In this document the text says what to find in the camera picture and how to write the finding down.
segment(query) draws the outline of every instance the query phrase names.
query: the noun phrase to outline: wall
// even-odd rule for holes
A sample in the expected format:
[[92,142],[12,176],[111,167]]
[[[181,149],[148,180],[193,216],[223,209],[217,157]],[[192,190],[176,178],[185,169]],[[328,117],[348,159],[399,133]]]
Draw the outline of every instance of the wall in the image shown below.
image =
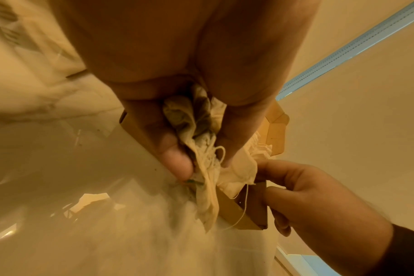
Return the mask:
[[[414,229],[414,23],[280,105],[291,118],[281,158],[326,170]],[[280,246],[308,254],[295,238]]]
[[289,79],[387,19],[413,0],[323,0]]

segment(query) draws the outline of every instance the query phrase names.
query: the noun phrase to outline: cardboard box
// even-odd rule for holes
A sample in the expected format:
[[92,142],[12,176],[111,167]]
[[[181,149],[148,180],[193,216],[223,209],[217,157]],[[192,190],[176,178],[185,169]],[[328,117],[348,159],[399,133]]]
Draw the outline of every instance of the cardboard box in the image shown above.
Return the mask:
[[[119,120],[123,129],[145,147],[146,141],[138,137],[138,130],[124,111]],[[258,129],[261,144],[272,145],[271,156],[284,152],[284,141],[286,125],[289,123],[289,116],[286,115],[280,105],[274,101],[269,107],[266,117]],[[248,187],[247,209],[245,214],[245,196]],[[216,187],[217,200],[219,202],[219,215],[231,225],[235,224],[243,214],[242,219],[235,225],[241,230],[264,230],[268,228],[268,208],[262,203],[261,196],[266,189],[266,182],[256,185],[245,186],[235,199],[226,196]]]

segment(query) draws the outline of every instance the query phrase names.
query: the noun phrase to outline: dark sleeve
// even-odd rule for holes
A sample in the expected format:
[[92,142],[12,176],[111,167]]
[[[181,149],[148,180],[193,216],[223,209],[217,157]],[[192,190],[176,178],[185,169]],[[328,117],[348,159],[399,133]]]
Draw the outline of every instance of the dark sleeve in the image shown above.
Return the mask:
[[380,263],[367,276],[414,275],[414,231],[394,226],[394,236]]

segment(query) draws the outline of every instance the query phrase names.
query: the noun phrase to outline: crumpled cloth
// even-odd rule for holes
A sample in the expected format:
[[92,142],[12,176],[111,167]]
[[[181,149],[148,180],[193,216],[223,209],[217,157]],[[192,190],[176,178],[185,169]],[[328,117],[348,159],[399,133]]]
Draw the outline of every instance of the crumpled cloth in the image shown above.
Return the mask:
[[216,158],[216,134],[226,105],[216,98],[210,100],[199,85],[191,87],[190,95],[174,95],[164,100],[163,113],[175,129],[181,143],[190,150],[195,164],[191,177],[196,183],[198,217],[209,231],[216,222],[219,204],[216,186],[229,198],[235,198],[245,184],[254,184],[258,159],[269,158],[272,146],[258,144],[255,133],[233,158],[228,168]]

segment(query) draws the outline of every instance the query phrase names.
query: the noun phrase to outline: skin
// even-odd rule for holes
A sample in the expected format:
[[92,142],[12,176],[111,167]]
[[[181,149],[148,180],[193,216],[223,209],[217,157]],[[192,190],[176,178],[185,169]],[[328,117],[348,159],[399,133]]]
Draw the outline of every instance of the skin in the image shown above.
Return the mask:
[[196,82],[226,103],[217,146],[227,166],[283,86],[319,0],[50,3],[87,68],[134,118],[135,139],[184,181],[193,164],[161,100]]
[[293,227],[339,274],[365,275],[384,256],[392,224],[325,172],[269,160],[259,162],[257,179],[285,187],[268,187],[264,194],[278,231],[288,236]]

